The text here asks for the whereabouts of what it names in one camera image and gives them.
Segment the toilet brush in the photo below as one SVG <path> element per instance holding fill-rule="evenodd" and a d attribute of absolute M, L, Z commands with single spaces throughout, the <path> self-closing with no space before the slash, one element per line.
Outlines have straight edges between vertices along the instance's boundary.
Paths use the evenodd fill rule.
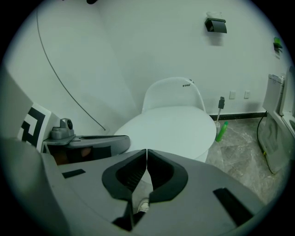
<path fill-rule="evenodd" d="M 218 108 L 219 108 L 218 116 L 217 116 L 217 119 L 215 121 L 215 124 L 216 124 L 216 136 L 219 134 L 219 131 L 220 131 L 220 123 L 218 122 L 218 120 L 219 120 L 219 116 L 220 116 L 220 113 L 221 113 L 221 109 L 224 108 L 224 97 L 220 97 Z"/>

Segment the wall outlet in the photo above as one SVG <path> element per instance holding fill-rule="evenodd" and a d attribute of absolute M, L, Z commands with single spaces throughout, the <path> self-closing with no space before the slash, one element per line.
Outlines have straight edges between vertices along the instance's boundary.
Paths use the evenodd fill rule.
<path fill-rule="evenodd" d="M 250 91 L 247 90 L 247 91 L 245 92 L 245 97 L 244 97 L 244 99 L 248 99 L 249 97 L 250 97 Z"/>
<path fill-rule="evenodd" d="M 235 98 L 236 98 L 236 92 L 230 91 L 230 99 L 235 99 Z"/>

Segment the white toilet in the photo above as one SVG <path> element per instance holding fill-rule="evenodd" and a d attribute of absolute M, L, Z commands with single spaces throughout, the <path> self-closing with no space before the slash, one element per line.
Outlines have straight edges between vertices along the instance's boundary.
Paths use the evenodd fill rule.
<path fill-rule="evenodd" d="M 267 110 L 265 126 L 258 139 L 266 152 L 270 170 L 278 172 L 295 154 L 295 68 L 286 77 L 269 75 L 263 103 Z"/>
<path fill-rule="evenodd" d="M 127 152 L 154 149 L 205 162 L 216 126 L 194 82 L 171 77 L 148 88 L 142 113 L 115 135 L 129 136 Z"/>

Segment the black cable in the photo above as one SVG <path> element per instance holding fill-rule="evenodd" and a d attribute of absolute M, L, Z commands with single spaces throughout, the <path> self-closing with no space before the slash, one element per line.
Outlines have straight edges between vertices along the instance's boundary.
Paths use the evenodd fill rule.
<path fill-rule="evenodd" d="M 42 48 L 43 48 L 43 51 L 44 51 L 44 53 L 45 53 L 45 56 L 46 56 L 46 58 L 47 58 L 47 61 L 49 62 L 49 64 L 50 64 L 50 66 L 51 66 L 51 68 L 52 68 L 52 70 L 54 71 L 54 73 L 55 73 L 55 75 L 56 75 L 56 77 L 58 78 L 58 80 L 59 80 L 59 82 L 61 83 L 61 85 L 64 87 L 64 89 L 67 91 L 67 93 L 71 96 L 71 98 L 79 105 L 79 107 L 81 107 L 81 109 L 83 110 L 83 111 L 85 111 L 86 112 L 86 114 L 87 115 L 89 115 L 101 128 L 103 128 L 103 130 L 104 131 L 106 131 L 106 129 L 100 124 L 100 123 L 98 123 L 78 102 L 77 102 L 77 100 L 70 94 L 70 92 L 67 90 L 67 88 L 64 86 L 64 84 L 61 82 L 61 80 L 60 80 L 60 78 L 59 78 L 59 76 L 57 75 L 57 73 L 55 72 L 55 70 L 54 70 L 54 68 L 53 68 L 53 66 L 51 65 L 51 63 L 50 63 L 50 61 L 49 61 L 49 58 L 48 58 L 48 56 L 47 56 L 47 54 L 46 54 L 46 52 L 45 52 L 45 48 L 44 48 L 44 46 L 43 46 L 43 42 L 42 42 L 42 39 L 41 39 L 41 35 L 40 35 L 40 31 L 39 31 L 39 22 L 38 22 L 38 8 L 36 9 L 36 19 L 37 19 L 37 29 L 38 29 L 38 35 L 39 35 L 39 38 L 40 38 L 40 42 L 41 42 L 41 45 L 42 45 Z"/>
<path fill-rule="evenodd" d="M 263 147 L 262 147 L 262 145 L 261 145 L 261 143 L 260 143 L 260 141 L 259 141 L 259 139 L 258 139 L 258 128 L 259 128 L 259 125 L 260 125 L 262 119 L 266 116 L 266 114 L 267 114 L 267 111 L 266 111 L 266 112 L 263 114 L 263 116 L 261 117 L 261 119 L 260 119 L 260 121 L 259 121 L 259 123 L 258 123 L 258 126 L 257 126 L 257 131 L 256 131 L 256 136 L 257 136 L 258 146 L 260 147 L 260 149 L 261 149 L 261 151 L 262 151 L 262 154 L 263 154 L 264 156 L 265 156 L 265 151 L 263 150 Z M 269 165 L 268 165 L 268 161 L 267 161 L 267 159 L 266 159 L 266 163 L 267 163 L 268 169 L 271 171 L 271 169 L 270 169 L 270 167 L 269 167 Z"/>

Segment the white wall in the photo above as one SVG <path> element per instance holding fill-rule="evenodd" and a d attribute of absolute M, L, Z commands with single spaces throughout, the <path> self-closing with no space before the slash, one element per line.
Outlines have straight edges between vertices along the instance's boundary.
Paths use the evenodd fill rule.
<path fill-rule="evenodd" d="M 99 0 L 100 17 L 138 109 L 148 87 L 166 77 L 187 77 L 198 86 L 209 114 L 262 112 L 267 76 L 286 73 L 286 47 L 267 18 L 242 0 Z M 227 34 L 209 33 L 206 12 L 222 12 Z M 229 91 L 236 99 L 229 100 Z M 244 99 L 245 90 L 251 98 Z"/>
<path fill-rule="evenodd" d="M 60 79 L 83 108 L 112 134 L 138 111 L 123 84 L 97 11 L 89 6 L 80 0 L 50 1 L 39 9 L 39 26 Z M 76 134 L 105 134 L 55 76 L 41 47 L 36 12 L 15 35 L 3 61 L 29 98 L 60 118 L 72 119 Z"/>

